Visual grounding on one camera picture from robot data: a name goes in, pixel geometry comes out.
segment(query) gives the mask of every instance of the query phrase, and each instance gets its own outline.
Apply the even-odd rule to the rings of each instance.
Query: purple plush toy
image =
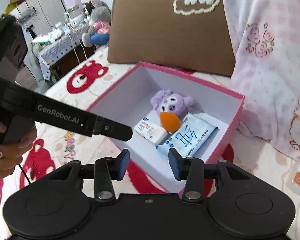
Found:
[[[183,97],[178,94],[174,94],[170,90],[158,91],[150,100],[154,110],[157,110],[158,114],[161,112],[173,113],[178,117],[181,117],[187,106],[192,106],[194,100],[192,97]]]

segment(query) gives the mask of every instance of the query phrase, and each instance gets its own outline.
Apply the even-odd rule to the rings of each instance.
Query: white cable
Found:
[[[86,54],[85,54],[84,47],[83,47],[83,45],[82,45],[82,43],[81,43],[81,41],[80,41],[80,38],[79,38],[77,32],[75,31],[75,29],[74,29],[71,25],[69,25],[69,26],[70,26],[70,28],[75,32],[75,34],[77,35],[77,38],[78,38],[78,40],[79,40],[79,42],[80,42],[80,45],[82,46],[82,49],[83,49],[83,52],[84,52],[84,56],[85,56],[86,59],[88,59],[87,56],[86,56]]]
[[[69,36],[69,38],[70,38],[70,40],[71,40],[71,42],[72,42],[72,46],[73,46],[73,50],[74,50],[75,56],[77,56],[77,52],[75,51],[74,44],[73,44],[73,40],[71,39],[71,36],[70,36],[69,33],[68,33],[68,36]]]

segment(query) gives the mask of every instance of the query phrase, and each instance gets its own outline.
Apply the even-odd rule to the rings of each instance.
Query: hand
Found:
[[[7,127],[0,122],[0,133],[4,133]],[[31,150],[33,141],[37,138],[37,128],[34,127],[23,136],[19,143],[0,145],[3,157],[0,159],[0,179],[11,175],[16,165],[22,162],[22,155]]]

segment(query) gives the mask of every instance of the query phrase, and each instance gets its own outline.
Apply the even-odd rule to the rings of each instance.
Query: blue tissue package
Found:
[[[180,128],[164,144],[156,148],[166,158],[170,148],[175,148],[183,158],[191,157],[216,128],[207,121],[187,113]]]

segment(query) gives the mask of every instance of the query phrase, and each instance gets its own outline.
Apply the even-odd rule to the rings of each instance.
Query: brown pillow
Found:
[[[176,14],[174,1],[116,0],[108,61],[145,61],[231,76],[235,59],[223,1],[209,13],[189,16]],[[212,5],[198,1],[185,6],[185,0],[178,0],[176,10],[198,12]]]

